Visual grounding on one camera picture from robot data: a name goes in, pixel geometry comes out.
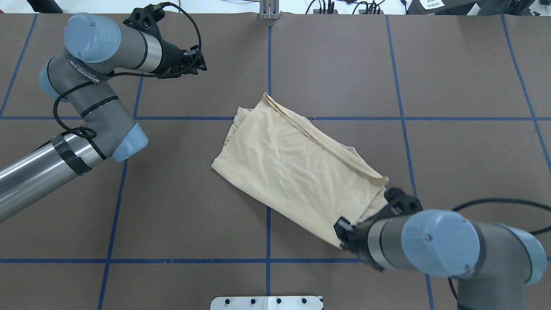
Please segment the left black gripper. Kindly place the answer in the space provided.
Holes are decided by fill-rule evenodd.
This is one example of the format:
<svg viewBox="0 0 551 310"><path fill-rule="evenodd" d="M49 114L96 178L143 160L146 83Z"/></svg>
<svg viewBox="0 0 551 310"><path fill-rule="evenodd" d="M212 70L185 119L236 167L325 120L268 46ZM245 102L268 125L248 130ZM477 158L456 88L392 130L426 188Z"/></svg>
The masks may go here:
<svg viewBox="0 0 551 310"><path fill-rule="evenodd" d="M182 50L177 45L169 42L161 42L163 55L159 63L161 78L179 78L183 74L199 74L199 71L207 71L204 55L199 45Z"/></svg>

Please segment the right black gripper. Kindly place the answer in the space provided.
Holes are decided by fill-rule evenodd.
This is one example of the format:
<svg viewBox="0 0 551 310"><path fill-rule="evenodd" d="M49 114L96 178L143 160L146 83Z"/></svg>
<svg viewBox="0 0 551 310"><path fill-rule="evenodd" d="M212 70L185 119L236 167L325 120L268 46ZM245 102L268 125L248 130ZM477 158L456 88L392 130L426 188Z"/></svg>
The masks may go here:
<svg viewBox="0 0 551 310"><path fill-rule="evenodd" d="M354 253L362 263L382 272L384 267L374 260L368 247L368 234L372 226L373 222L351 224L346 218L340 217L334 224L334 230L341 249Z"/></svg>

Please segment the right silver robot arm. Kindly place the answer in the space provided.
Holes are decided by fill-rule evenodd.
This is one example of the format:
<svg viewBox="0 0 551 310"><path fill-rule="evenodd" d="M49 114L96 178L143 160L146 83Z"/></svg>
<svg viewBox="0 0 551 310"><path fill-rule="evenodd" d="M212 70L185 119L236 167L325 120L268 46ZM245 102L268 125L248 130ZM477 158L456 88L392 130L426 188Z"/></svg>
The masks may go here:
<svg viewBox="0 0 551 310"><path fill-rule="evenodd" d="M424 210L352 225L334 225L341 247L383 271L416 270L457 280L459 310L525 310L526 287L548 266L529 232L468 220L454 211Z"/></svg>

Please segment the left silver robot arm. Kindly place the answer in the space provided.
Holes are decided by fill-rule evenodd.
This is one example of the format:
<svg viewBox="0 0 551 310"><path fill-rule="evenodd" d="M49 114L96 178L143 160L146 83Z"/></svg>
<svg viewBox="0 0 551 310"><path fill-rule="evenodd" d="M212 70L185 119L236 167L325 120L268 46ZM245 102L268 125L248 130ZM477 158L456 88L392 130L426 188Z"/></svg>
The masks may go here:
<svg viewBox="0 0 551 310"><path fill-rule="evenodd" d="M206 71L196 22L189 18L197 45L181 49L160 34L164 14L158 4L134 9L123 24L88 12L69 18L62 53L39 73L63 131L1 171L2 222L104 160L122 162L148 145L110 79L171 79Z"/></svg>

